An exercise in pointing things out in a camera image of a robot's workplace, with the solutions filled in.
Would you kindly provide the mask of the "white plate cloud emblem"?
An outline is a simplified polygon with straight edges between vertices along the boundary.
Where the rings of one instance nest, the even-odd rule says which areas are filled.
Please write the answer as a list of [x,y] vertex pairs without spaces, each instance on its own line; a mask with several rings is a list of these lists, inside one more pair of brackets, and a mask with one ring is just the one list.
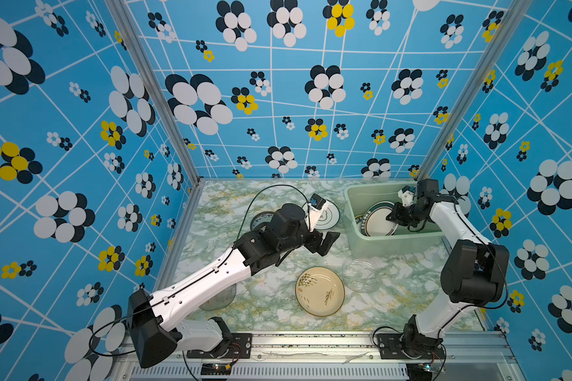
[[323,212],[320,215],[315,227],[317,230],[330,230],[335,228],[340,220],[340,211],[338,207],[330,200],[327,200],[323,206]]

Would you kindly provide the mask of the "green red rim white plate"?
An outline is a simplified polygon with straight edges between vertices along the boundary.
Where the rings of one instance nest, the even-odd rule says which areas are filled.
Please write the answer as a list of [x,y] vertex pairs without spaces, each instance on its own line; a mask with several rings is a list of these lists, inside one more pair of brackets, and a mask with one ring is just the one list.
[[391,236],[397,230],[398,224],[389,220],[395,204],[392,202],[379,202],[373,204],[362,215],[359,222],[359,230],[362,235],[367,237],[386,237]]

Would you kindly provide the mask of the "beige bamboo print plate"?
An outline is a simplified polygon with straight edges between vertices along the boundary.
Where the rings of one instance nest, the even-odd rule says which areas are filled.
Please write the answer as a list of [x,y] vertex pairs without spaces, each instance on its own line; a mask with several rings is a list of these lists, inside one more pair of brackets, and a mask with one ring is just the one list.
[[323,267],[304,271],[296,281],[295,293],[299,305],[319,318],[337,313],[346,298],[343,281],[334,271]]

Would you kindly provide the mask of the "blue patterned small plate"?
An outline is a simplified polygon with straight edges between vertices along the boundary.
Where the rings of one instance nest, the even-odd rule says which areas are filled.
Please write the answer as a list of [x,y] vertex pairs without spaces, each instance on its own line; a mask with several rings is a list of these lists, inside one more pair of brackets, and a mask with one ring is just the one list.
[[271,211],[262,211],[259,214],[256,214],[250,224],[249,224],[249,228],[251,230],[259,230],[261,229],[263,226],[267,225],[269,222],[271,222],[272,218],[273,218],[274,213]]

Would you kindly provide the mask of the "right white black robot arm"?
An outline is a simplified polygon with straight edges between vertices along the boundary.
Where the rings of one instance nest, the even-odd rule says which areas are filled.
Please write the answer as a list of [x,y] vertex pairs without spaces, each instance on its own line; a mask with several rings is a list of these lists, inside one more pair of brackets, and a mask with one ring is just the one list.
[[509,251],[474,228],[460,202],[441,193],[436,180],[406,186],[398,197],[387,221],[407,228],[432,222],[451,246],[440,274],[441,292],[423,312],[408,320],[402,333],[403,350],[410,357],[419,357],[438,349],[446,332],[465,313],[501,300],[507,288]]

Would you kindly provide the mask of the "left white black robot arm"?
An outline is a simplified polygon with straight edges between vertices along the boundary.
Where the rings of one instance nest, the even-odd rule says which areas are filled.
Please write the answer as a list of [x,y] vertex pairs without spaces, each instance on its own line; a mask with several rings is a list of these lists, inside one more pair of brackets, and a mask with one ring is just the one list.
[[187,316],[229,287],[279,266],[300,247],[327,255],[339,235],[317,230],[326,209],[327,200],[318,195],[305,206],[286,203],[267,224],[243,234],[224,254],[186,279],[153,293],[140,289],[130,295],[126,327],[140,367],[151,368],[178,351],[225,354],[233,335],[224,320],[196,322]]

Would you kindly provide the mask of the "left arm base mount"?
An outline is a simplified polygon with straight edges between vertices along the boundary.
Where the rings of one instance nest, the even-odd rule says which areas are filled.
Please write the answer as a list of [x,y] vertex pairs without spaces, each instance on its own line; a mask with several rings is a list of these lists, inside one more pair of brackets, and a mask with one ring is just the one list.
[[220,344],[217,349],[210,352],[189,350],[186,356],[189,359],[249,359],[253,344],[252,333],[232,333],[228,344]]

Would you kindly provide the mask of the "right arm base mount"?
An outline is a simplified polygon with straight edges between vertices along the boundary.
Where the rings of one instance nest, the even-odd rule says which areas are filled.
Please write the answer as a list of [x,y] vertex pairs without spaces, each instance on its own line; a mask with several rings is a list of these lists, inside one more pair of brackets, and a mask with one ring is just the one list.
[[373,338],[382,360],[442,360],[445,349],[442,341],[425,336],[398,333],[378,333]]

